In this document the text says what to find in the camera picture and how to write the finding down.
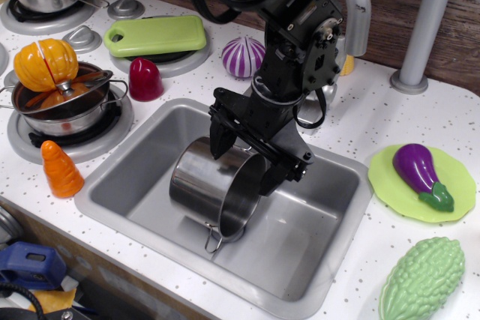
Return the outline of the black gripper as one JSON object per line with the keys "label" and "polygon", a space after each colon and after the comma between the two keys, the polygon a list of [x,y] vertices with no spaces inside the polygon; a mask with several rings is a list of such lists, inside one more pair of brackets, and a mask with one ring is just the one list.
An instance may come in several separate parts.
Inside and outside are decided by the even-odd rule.
{"label": "black gripper", "polygon": [[260,182],[261,196],[270,196],[283,181],[300,181],[314,161],[296,127],[304,99],[302,91],[277,97],[255,88],[249,95],[216,88],[209,109],[212,156],[218,160],[237,139],[264,156],[270,167]]}

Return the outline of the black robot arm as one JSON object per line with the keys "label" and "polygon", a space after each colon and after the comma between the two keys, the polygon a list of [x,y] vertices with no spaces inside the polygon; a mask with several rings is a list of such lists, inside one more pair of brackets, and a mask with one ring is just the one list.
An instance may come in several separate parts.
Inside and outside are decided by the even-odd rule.
{"label": "black robot arm", "polygon": [[265,21],[265,56],[250,94],[214,91],[211,152],[221,157],[241,139],[270,166],[259,194],[283,181],[299,181],[313,156],[297,128],[298,113],[311,93],[320,93],[339,73],[336,45],[341,10],[335,0],[221,0],[237,11],[253,11]]}

